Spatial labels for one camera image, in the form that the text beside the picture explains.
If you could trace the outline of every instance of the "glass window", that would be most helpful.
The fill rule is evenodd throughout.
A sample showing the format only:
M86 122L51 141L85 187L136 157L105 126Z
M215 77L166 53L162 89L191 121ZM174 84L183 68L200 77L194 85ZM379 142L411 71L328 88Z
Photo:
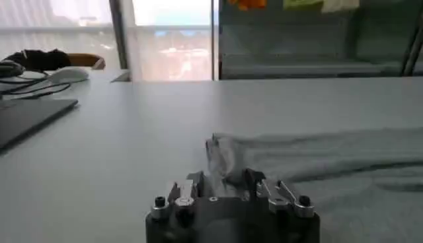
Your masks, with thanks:
M269 0L264 9L242 11L222 0L222 78L399 74L420 1L366 0L330 13L326 1L312 2L285 9L283 1Z
M119 68L108 0L1 0L0 59L23 49L102 56Z
M209 81L210 0L124 1L133 81Z

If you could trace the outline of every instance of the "window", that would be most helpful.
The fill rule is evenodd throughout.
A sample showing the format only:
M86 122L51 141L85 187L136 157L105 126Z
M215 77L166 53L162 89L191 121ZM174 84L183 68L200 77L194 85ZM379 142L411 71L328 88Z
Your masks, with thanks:
M0 59L23 49L94 53L119 68L108 0L1 0Z
M123 4L133 81L212 79L210 0Z

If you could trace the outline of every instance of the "metal pole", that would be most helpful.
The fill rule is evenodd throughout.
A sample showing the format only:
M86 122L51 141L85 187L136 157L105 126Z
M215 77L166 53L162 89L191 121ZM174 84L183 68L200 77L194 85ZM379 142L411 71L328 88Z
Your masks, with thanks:
M401 70L399 76L408 76L410 75L408 72L409 70L409 61L410 56L413 55L413 49L416 44L416 39L418 38L419 33L421 32L421 25L422 25L422 12L423 12L423 1L420 2L420 7L418 9L417 18L414 23L414 30L411 34L410 40L408 41L408 46L406 47L403 62L401 63Z
M214 59L215 59L215 48L214 48L214 0L210 0L211 1L211 10L210 10L210 22L211 22L211 79L213 81L215 81L215 63L214 63Z
M112 13L112 22L116 45L118 46L118 55L120 68L128 68L128 55L126 52L126 39L124 30L124 18L122 17L122 8L120 0L109 0L110 12Z

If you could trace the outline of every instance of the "yellow sticky note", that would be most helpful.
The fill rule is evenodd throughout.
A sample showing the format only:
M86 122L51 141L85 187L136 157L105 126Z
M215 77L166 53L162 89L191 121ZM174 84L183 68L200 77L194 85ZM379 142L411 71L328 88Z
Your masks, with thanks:
M284 9L292 7L302 7L322 2L323 0L284 0Z

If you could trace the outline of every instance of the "headphones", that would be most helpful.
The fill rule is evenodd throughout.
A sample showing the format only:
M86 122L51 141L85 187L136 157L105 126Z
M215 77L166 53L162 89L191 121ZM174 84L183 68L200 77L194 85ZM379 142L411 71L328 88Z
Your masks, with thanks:
M0 61L0 78L17 77L25 72L25 68L11 60Z

